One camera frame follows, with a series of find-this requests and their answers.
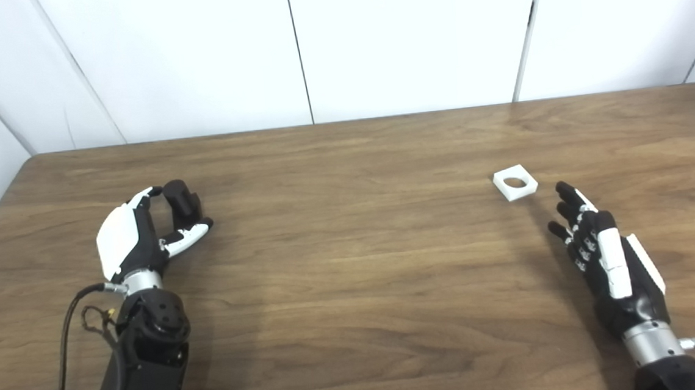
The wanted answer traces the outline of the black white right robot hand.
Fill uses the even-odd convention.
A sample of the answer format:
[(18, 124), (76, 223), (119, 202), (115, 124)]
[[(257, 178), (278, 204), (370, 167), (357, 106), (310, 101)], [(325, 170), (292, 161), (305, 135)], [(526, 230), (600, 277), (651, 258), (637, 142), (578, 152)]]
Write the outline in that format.
[(566, 225), (548, 230), (563, 241), (594, 300), (594, 315), (614, 338), (649, 322), (671, 322), (665, 284), (641, 244), (619, 232), (609, 211), (599, 210), (576, 187), (558, 182), (556, 211)]

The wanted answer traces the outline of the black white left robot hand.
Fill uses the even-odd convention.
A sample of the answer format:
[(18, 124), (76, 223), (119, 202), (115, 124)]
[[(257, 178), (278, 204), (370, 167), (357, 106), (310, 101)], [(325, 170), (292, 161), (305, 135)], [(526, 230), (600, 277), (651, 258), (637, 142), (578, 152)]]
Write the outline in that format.
[[(165, 190), (173, 191), (166, 195)], [(174, 230), (158, 236), (151, 218), (152, 198), (165, 196), (173, 215)], [(200, 199), (181, 180), (145, 190), (107, 215), (96, 235), (104, 278), (123, 283), (133, 272), (163, 274), (168, 261), (184, 253), (207, 235), (214, 221), (203, 216)]]

